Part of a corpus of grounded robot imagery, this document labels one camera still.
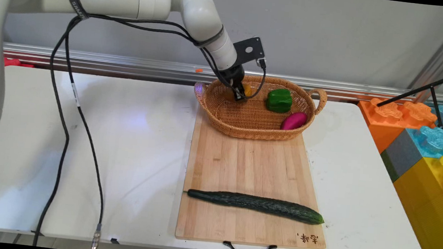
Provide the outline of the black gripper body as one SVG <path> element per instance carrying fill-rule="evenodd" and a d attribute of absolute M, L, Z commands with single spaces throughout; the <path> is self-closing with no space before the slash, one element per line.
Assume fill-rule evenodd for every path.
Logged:
<path fill-rule="evenodd" d="M 220 71 L 219 80 L 226 86 L 239 89 L 244 80 L 245 69 L 241 64 L 232 66 L 229 69 Z"/>

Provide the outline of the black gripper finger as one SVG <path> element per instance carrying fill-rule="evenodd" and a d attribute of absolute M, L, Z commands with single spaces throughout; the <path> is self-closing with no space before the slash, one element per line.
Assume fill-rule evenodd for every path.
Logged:
<path fill-rule="evenodd" d="M 249 88 L 250 86 L 246 83 L 242 83 L 242 87 L 240 89 L 241 96 L 238 99 L 238 102 L 246 102 L 249 96 Z"/>
<path fill-rule="evenodd" d="M 230 87 L 231 97 L 229 97 L 229 100 L 235 101 L 235 102 L 241 102 L 242 90 L 243 90 L 243 85 L 241 82 L 231 84 L 231 87 Z"/>

